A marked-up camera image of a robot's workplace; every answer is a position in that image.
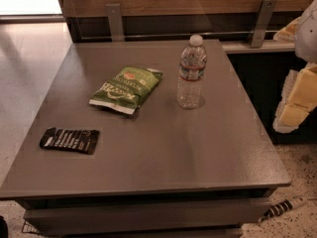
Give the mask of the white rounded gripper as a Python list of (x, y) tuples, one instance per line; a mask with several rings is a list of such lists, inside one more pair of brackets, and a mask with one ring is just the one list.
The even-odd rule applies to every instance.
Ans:
[(273, 39), (292, 43), (295, 40), (296, 55), (308, 62), (300, 71), (291, 69), (284, 81), (272, 126), (285, 134), (296, 130), (317, 107), (317, 0), (300, 18), (277, 31)]

